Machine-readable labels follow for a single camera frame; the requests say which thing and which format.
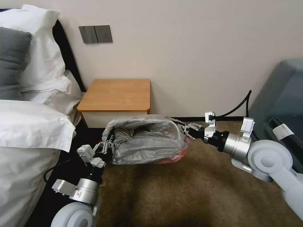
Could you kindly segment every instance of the gray pillow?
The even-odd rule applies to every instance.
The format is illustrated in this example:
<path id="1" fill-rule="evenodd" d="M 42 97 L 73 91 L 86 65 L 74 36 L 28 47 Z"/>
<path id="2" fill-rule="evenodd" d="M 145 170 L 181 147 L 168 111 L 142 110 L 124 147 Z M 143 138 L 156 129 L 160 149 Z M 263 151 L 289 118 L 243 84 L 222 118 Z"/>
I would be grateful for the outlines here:
<path id="1" fill-rule="evenodd" d="M 0 99 L 23 100 L 19 78 L 26 66 L 32 35 L 0 27 Z"/>

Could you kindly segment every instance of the switch panel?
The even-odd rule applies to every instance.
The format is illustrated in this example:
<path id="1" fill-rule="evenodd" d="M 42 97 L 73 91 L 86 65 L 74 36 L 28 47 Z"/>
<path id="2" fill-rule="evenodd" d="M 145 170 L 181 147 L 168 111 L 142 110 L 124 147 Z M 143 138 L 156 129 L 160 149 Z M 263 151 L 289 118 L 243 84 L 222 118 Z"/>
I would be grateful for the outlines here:
<path id="1" fill-rule="evenodd" d="M 80 26 L 79 27 L 83 42 L 86 44 L 92 43 L 112 43 L 110 26 Z"/>

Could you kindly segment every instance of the wooden nightstand top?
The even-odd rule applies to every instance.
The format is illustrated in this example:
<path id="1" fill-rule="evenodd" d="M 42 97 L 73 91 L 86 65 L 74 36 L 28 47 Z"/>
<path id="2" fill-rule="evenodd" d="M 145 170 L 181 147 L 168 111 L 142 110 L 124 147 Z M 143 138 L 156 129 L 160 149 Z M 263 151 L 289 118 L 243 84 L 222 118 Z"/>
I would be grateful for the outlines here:
<path id="1" fill-rule="evenodd" d="M 81 112 L 149 111 L 150 80 L 96 79 L 77 109 Z"/>

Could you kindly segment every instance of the plastic bag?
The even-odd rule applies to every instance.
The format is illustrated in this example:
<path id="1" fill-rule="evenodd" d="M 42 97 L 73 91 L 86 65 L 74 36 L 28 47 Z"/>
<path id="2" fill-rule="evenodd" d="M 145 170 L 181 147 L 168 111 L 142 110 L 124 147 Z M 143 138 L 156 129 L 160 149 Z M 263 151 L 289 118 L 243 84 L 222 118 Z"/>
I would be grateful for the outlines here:
<path id="1" fill-rule="evenodd" d="M 183 157 L 188 146 L 182 129 L 171 118 L 162 115 L 114 119 L 104 130 L 103 141 L 113 128 L 114 164 L 174 162 Z"/>

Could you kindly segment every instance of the black power cord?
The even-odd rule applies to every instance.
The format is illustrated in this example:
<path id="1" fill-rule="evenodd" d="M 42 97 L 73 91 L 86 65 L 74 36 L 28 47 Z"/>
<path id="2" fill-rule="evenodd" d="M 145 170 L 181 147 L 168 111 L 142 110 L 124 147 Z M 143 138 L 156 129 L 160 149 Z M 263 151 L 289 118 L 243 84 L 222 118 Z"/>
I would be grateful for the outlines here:
<path id="1" fill-rule="evenodd" d="M 48 172 L 52 171 L 53 169 L 55 169 L 56 167 L 69 162 L 71 159 L 68 159 L 67 161 L 61 162 L 61 163 L 57 163 L 55 166 L 53 166 L 52 168 L 48 169 L 44 174 L 43 174 L 43 180 L 45 183 L 48 182 L 48 180 L 46 179 L 46 175 L 48 174 Z"/>
<path id="2" fill-rule="evenodd" d="M 230 115 L 231 113 L 235 112 L 237 109 L 239 109 L 245 102 L 246 102 L 246 106 L 248 108 L 248 100 L 250 97 L 250 94 L 252 93 L 251 90 L 249 90 L 248 94 L 246 95 L 246 97 L 242 100 L 242 102 L 240 102 L 240 104 L 238 106 L 236 106 L 235 108 L 233 108 L 231 111 L 227 112 L 226 114 L 220 115 L 220 116 L 216 116 L 216 117 L 226 117 L 227 115 Z"/>
<path id="3" fill-rule="evenodd" d="M 246 97 L 242 100 L 242 102 L 240 102 L 240 104 L 238 106 L 236 106 L 235 108 L 233 108 L 231 111 L 227 112 L 226 114 L 220 115 L 220 116 L 216 116 L 215 118 L 219 118 L 219 117 L 226 117 L 227 115 L 230 115 L 231 113 L 235 112 L 237 109 L 239 109 L 245 102 L 246 102 L 246 116 L 249 117 L 249 113 L 248 113 L 248 102 L 249 102 L 249 98 L 250 98 L 250 94 L 252 93 L 251 90 L 249 90 L 248 94 L 246 95 Z M 256 133 L 254 131 L 252 131 L 253 136 L 256 138 L 256 140 L 260 140 L 259 137 L 256 135 Z"/>
<path id="4" fill-rule="evenodd" d="M 246 116 L 249 117 L 249 113 L 248 113 L 248 102 L 249 102 L 249 97 L 250 97 L 250 94 L 246 100 Z M 253 130 L 252 131 L 252 134 L 253 136 L 256 138 L 256 140 L 260 140 L 259 137 L 257 136 L 257 134 L 255 133 L 255 131 Z"/>

